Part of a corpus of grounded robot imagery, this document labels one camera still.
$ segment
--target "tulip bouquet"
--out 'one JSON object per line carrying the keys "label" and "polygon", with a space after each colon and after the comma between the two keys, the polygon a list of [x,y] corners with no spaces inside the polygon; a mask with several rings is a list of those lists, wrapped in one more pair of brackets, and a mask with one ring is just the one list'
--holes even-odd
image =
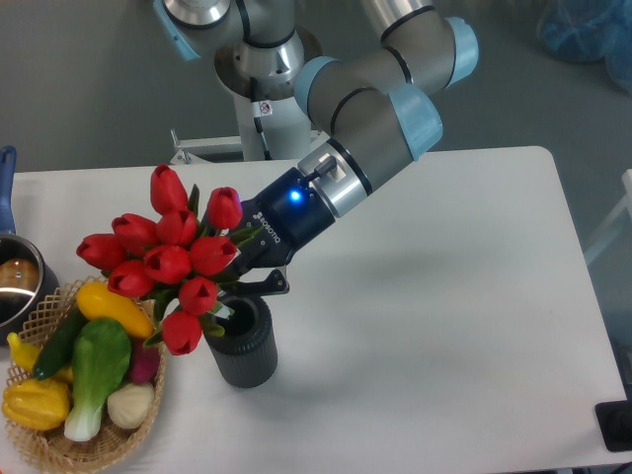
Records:
{"label": "tulip bouquet", "polygon": [[[161,216],[157,222],[126,213],[113,220],[113,233],[85,237],[77,255],[101,270],[110,292],[153,300],[157,330],[145,345],[164,341],[171,354],[180,356],[197,347],[203,332],[223,335],[215,320],[224,307],[217,295],[223,283],[236,280],[224,270],[238,247],[261,228],[233,232],[242,207],[232,188],[214,190],[206,207],[207,223],[198,219],[198,187],[188,195],[167,165],[154,170],[150,190],[151,205]],[[165,317],[175,299],[178,308]]]}

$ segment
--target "black cable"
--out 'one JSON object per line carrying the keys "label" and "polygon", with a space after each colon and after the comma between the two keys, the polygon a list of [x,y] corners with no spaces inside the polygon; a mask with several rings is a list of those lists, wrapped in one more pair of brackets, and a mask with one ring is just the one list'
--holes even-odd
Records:
{"label": "black cable", "polygon": [[625,471],[630,466],[632,466],[632,461],[626,462],[625,464],[621,464],[619,467],[617,467],[615,470],[613,470],[610,474],[621,474],[623,471]]}

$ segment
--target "pot handle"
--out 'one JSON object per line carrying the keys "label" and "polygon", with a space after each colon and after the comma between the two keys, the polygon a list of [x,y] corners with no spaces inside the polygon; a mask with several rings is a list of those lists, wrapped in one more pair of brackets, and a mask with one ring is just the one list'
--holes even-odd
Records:
{"label": "pot handle", "polygon": [[11,192],[17,158],[18,152],[13,146],[5,146],[0,150],[0,233],[3,234],[16,233],[11,211]]}

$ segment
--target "bok choy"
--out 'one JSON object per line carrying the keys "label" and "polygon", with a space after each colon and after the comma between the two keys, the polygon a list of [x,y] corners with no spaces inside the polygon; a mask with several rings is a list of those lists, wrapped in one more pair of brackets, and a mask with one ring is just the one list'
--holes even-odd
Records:
{"label": "bok choy", "polygon": [[131,341],[120,322],[97,319],[81,330],[72,355],[74,407],[64,427],[68,439],[87,441],[97,435],[103,407],[119,388],[130,355]]}

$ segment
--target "black vase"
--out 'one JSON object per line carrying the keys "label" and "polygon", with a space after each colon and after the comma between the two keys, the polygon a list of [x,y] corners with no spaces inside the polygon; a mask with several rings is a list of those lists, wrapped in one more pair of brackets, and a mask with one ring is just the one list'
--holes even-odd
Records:
{"label": "black vase", "polygon": [[277,344],[270,308],[259,296],[229,297],[222,303],[235,313],[218,318],[225,334],[204,335],[224,379],[236,387],[252,388],[268,380],[277,368]]}

